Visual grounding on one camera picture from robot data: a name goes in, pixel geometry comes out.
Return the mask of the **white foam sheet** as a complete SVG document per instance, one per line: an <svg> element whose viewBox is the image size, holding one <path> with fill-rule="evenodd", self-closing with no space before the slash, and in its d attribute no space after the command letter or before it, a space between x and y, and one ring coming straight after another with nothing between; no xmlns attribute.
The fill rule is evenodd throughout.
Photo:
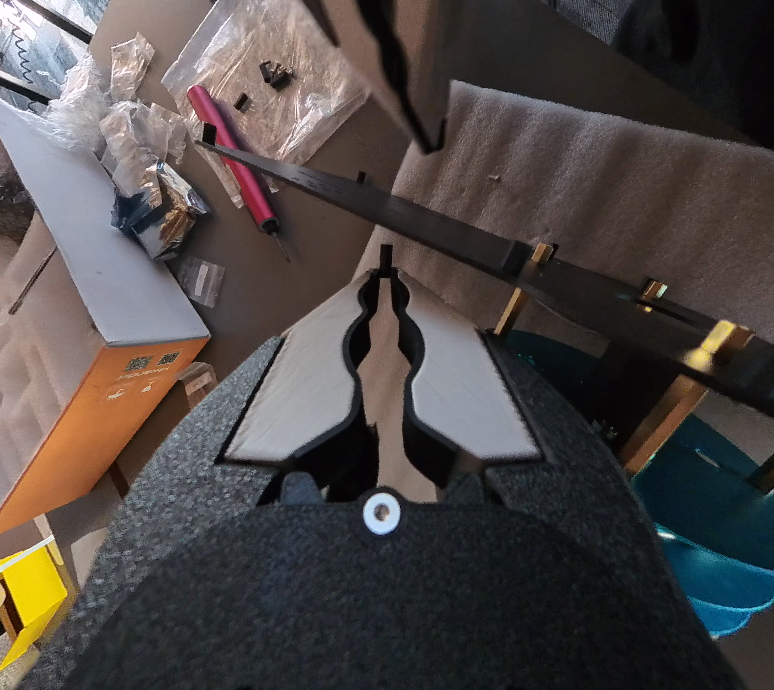
<svg viewBox="0 0 774 690"><path fill-rule="evenodd" d="M446 143L392 195L772 343L772 151L453 82ZM499 174L501 182L488 180Z"/></svg>

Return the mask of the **pile of clear parts bags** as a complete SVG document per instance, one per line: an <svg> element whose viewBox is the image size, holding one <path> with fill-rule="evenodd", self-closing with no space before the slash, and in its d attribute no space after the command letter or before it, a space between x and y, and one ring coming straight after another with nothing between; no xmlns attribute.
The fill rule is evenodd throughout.
<svg viewBox="0 0 774 690"><path fill-rule="evenodd" d="M144 104L138 90L156 54L142 34L111 47L106 79L84 54L64 76L60 95L43 112L44 131L68 149L105 154L115 187L130 196L147 171L169 156L180 162L187 128L179 114Z"/></svg>

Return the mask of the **blue hobby robot arm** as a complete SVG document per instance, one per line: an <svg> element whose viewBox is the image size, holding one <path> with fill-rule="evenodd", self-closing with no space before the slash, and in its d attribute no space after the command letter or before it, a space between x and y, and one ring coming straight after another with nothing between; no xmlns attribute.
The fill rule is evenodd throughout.
<svg viewBox="0 0 774 690"><path fill-rule="evenodd" d="M644 499L678 582L714 637L772 607L772 458L750 458L691 414L706 389L772 417L772 344L751 330L553 256L556 247L509 241L357 181L237 150L205 123L198 142L241 184L280 180L517 287L522 295L609 344L574 391L573 405L605 434Z"/></svg>

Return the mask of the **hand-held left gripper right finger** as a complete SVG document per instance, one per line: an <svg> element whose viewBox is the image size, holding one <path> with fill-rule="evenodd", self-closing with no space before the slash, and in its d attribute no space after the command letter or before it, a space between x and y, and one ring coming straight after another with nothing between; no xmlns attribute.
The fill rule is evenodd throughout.
<svg viewBox="0 0 774 690"><path fill-rule="evenodd" d="M411 463L521 463L541 451L477 326L404 270L391 275Z"/></svg>

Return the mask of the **orange cardboard box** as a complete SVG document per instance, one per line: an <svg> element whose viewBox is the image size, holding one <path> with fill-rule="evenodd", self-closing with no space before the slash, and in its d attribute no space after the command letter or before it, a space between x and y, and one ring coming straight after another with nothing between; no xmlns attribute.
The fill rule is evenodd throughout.
<svg viewBox="0 0 774 690"><path fill-rule="evenodd" d="M6 103L1 115L35 208L2 272L5 532L89 493L210 333L168 268L111 226L95 155Z"/></svg>

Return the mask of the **silver foil bag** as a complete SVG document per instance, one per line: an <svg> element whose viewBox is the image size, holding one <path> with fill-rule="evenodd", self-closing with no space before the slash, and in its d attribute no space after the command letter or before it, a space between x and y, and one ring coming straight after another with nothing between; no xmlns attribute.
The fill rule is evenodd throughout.
<svg viewBox="0 0 774 690"><path fill-rule="evenodd" d="M135 240L151 260L166 261L179 254L197 219L208 212L195 189L157 159L131 195L115 191L111 226Z"/></svg>

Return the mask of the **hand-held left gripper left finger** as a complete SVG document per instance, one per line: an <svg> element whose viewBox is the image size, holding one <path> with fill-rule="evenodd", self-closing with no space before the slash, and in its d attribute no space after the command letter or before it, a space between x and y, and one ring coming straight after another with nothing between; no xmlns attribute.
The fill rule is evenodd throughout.
<svg viewBox="0 0 774 690"><path fill-rule="evenodd" d="M234 428L226 461L353 466L378 449L358 373L378 306L379 272L368 270L283 334Z"/></svg>

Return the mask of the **yellow plastic bin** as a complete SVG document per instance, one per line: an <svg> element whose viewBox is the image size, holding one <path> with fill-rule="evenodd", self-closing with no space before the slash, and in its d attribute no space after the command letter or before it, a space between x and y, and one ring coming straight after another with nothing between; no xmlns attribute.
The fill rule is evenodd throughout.
<svg viewBox="0 0 774 690"><path fill-rule="evenodd" d="M1 668L10 666L44 634L67 598L50 551L53 537L1 562L2 625L11 640Z"/></svg>

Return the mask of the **large clear zip bag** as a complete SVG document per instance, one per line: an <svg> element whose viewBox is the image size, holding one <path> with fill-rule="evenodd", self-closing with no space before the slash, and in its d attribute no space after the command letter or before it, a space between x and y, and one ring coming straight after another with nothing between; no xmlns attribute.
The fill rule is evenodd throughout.
<svg viewBox="0 0 774 690"><path fill-rule="evenodd" d="M293 69L277 92L261 62ZM303 165L366 101L357 70L335 48L301 0L218 0L162 77L193 141L202 121L187 92L203 86L244 149ZM246 112L234 108L250 96Z"/></svg>

